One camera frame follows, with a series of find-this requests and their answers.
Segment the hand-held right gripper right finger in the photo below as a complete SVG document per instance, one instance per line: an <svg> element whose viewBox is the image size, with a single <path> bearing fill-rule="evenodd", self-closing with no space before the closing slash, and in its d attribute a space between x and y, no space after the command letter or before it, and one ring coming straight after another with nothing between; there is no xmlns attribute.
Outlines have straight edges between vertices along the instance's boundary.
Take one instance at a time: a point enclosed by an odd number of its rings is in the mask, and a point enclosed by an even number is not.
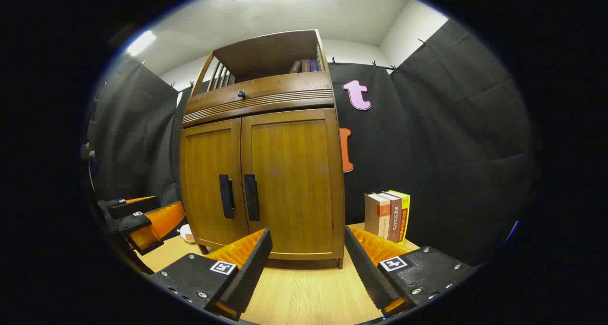
<svg viewBox="0 0 608 325"><path fill-rule="evenodd" d="M426 306L478 271L434 247L406 249L351 225L344 241L365 290L387 318Z"/></svg>

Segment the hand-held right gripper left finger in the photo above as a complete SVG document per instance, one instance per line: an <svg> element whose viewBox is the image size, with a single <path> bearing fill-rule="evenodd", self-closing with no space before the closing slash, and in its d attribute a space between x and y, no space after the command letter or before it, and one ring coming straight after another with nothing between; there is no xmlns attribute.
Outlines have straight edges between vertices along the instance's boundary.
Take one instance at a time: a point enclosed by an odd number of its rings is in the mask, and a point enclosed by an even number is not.
<svg viewBox="0 0 608 325"><path fill-rule="evenodd" d="M185 303L238 321L246 311L272 251L264 228L206 256L189 253L151 276Z"/></svg>

